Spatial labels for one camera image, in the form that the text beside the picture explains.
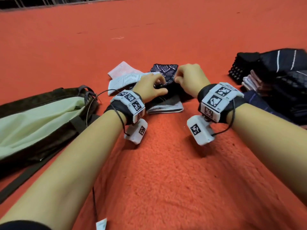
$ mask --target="person's left arm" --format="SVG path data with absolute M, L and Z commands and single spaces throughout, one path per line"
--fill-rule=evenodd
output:
M 165 83 L 161 74 L 144 75 L 135 85 L 143 102 L 167 94 L 167 89 L 154 89 L 155 82 Z M 126 117 L 119 112 L 126 124 Z M 105 112 L 86 128 L 26 193 L 0 220 L 31 220 L 52 230 L 71 229 L 103 164 L 112 151 L 122 123 L 114 110 Z

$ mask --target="person's left hand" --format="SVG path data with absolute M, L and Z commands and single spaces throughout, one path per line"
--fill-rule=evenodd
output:
M 167 94 L 167 88 L 155 89 L 153 86 L 155 83 L 165 84 L 165 78 L 162 74 L 143 75 L 138 83 L 134 86 L 134 92 L 138 93 L 143 100 L 143 103 L 153 100 L 155 97 Z

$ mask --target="bag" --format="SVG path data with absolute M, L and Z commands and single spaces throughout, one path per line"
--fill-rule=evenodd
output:
M 0 204 L 86 128 L 94 97 L 82 85 L 0 106 L 0 179 L 31 165 L 0 192 Z M 97 107 L 94 100 L 88 124 L 98 118 Z

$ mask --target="red carpet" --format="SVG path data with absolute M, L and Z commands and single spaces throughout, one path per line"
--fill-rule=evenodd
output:
M 123 0 L 2 12 L 0 104 L 82 84 L 101 92 L 121 61 L 144 72 L 199 63 L 211 82 L 232 82 L 226 74 L 239 51 L 307 49 L 306 9 L 307 0 Z M 100 113 L 110 97 L 101 100 Z M 95 183 L 109 229 L 306 229 L 305 206 L 233 131 L 199 147 L 186 127 L 196 100 L 184 108 L 147 116 L 139 146 L 120 136 Z M 94 229 L 91 198 L 74 230 Z

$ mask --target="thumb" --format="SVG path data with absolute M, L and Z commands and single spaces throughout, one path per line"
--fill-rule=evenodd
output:
M 175 77 L 174 81 L 181 85 L 183 83 L 183 77 Z
M 167 88 L 160 88 L 160 89 L 157 89 L 156 91 L 157 91 L 158 96 L 166 95 L 169 92 Z

